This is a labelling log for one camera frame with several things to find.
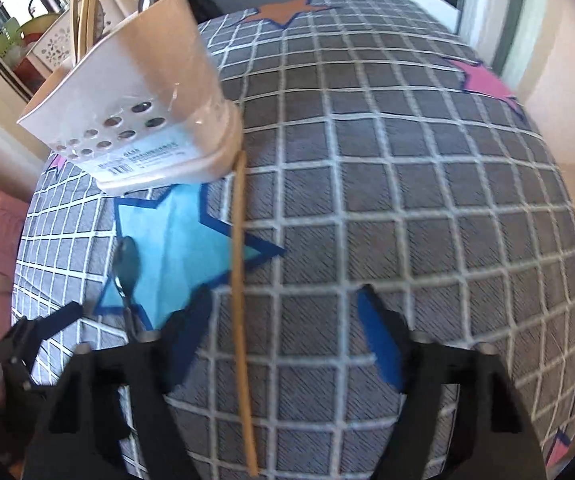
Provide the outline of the grey checkered tablecloth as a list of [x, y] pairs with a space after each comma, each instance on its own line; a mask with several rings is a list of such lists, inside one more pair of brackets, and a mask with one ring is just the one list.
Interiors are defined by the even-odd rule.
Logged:
[[365, 479], [402, 399], [365, 344], [369, 283], [414, 330], [491, 344], [541, 447], [575, 434], [575, 212], [537, 127], [408, 0], [313, 0], [199, 27], [240, 103], [246, 230], [284, 255], [246, 278], [260, 474]]

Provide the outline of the white plastic utensil holder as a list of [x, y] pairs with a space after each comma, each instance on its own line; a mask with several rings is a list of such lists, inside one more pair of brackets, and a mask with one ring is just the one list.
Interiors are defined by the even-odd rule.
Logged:
[[112, 196], [218, 180], [242, 148], [188, 0], [159, 0], [63, 62], [18, 122]]

